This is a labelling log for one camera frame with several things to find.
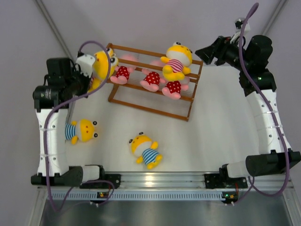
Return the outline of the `yellow toy pink stripes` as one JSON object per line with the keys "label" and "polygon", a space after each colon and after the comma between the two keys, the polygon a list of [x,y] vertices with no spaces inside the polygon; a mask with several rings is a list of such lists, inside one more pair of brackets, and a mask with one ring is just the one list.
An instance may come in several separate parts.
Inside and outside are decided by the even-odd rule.
{"label": "yellow toy pink stripes", "polygon": [[109,77],[112,76],[112,74],[115,71],[115,68],[118,66],[119,59],[116,57],[116,54],[112,48],[106,48],[105,51],[102,50],[96,52],[95,53],[96,62],[93,65],[95,74],[92,76],[90,89],[88,92],[97,89],[107,76],[109,61],[106,56],[106,53],[108,53],[110,57],[110,63],[111,63]]}
{"label": "yellow toy pink stripes", "polygon": [[192,51],[180,42],[169,47],[160,60],[165,64],[162,73],[167,81],[181,81],[191,72]]}

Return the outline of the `pink toy red dots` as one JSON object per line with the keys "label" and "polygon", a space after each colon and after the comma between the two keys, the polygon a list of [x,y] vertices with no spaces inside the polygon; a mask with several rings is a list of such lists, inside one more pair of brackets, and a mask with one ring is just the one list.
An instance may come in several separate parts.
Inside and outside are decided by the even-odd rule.
{"label": "pink toy red dots", "polygon": [[180,81],[169,81],[165,87],[162,88],[162,93],[164,96],[178,100],[181,98],[181,91],[187,91],[189,89],[190,78],[185,76],[183,80]]}
{"label": "pink toy red dots", "polygon": [[[121,57],[121,59],[138,62],[137,57],[131,54],[125,54]],[[136,68],[137,68],[136,65],[117,66],[115,68],[116,74],[110,77],[111,82],[116,84],[121,84],[121,85],[126,84],[129,80],[130,74],[133,73]]]}
{"label": "pink toy red dots", "polygon": [[156,92],[159,90],[160,84],[166,83],[163,75],[154,70],[143,68],[142,73],[146,76],[143,80],[140,81],[140,85],[148,91]]}

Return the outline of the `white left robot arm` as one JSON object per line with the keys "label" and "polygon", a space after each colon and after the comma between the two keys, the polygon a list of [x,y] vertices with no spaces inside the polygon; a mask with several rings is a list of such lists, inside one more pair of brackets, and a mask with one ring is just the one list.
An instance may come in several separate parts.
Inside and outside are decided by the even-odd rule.
{"label": "white left robot arm", "polygon": [[106,176],[100,165],[70,166],[65,151],[70,100],[89,90],[95,58],[84,54],[72,61],[68,57],[47,60],[44,83],[33,92],[34,108],[40,130],[40,161],[31,177],[36,186],[80,186],[90,181],[101,188]]}

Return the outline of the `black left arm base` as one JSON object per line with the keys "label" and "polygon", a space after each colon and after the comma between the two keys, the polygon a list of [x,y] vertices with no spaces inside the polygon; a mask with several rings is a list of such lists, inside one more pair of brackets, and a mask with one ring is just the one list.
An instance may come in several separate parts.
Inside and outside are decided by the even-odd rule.
{"label": "black left arm base", "polygon": [[80,189],[117,189],[121,183],[121,175],[107,173],[102,165],[85,165]]}

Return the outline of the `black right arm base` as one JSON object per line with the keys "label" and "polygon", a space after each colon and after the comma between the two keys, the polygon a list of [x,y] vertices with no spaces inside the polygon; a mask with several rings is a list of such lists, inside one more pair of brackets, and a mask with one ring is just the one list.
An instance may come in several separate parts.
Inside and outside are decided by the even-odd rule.
{"label": "black right arm base", "polygon": [[218,173],[204,174],[206,188],[248,188],[246,178],[230,178],[226,166],[227,164],[222,165]]}

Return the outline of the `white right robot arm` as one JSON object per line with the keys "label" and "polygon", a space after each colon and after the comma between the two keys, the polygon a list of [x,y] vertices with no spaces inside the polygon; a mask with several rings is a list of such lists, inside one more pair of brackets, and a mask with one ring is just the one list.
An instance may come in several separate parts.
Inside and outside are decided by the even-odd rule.
{"label": "white right robot arm", "polygon": [[228,63],[239,70],[239,83],[250,105],[258,133],[257,155],[249,155],[243,161],[228,163],[220,168],[220,171],[225,171],[219,175],[220,183],[225,187],[232,186],[240,177],[285,173],[301,161],[301,153],[294,152],[285,137],[277,108],[275,79],[266,68],[272,51],[272,40],[264,35],[253,36],[247,48],[242,50],[246,69],[260,91],[243,72],[238,44],[231,43],[230,37],[219,36],[213,44],[195,52],[207,65],[217,58],[215,65]]}

